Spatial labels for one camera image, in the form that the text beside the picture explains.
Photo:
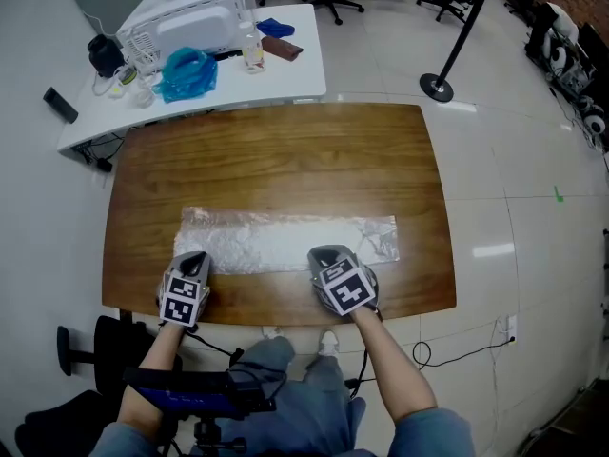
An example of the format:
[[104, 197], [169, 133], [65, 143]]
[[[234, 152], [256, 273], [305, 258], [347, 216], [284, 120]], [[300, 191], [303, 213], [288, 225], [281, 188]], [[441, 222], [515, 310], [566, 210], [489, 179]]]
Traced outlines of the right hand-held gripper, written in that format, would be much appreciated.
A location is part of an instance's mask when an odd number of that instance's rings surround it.
[[314, 292], [322, 304], [339, 316], [357, 308], [377, 309], [379, 286], [376, 274], [353, 261], [355, 253], [344, 245], [323, 245], [307, 254]]

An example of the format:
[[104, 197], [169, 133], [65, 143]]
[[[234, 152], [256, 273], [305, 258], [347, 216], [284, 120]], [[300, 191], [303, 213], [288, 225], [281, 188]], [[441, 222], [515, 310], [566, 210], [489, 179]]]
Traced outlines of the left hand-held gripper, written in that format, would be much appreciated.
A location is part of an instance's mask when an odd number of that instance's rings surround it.
[[204, 251], [186, 252], [173, 258], [157, 293], [162, 321], [182, 327], [197, 324], [210, 292], [202, 283], [207, 281], [210, 267], [211, 258]]

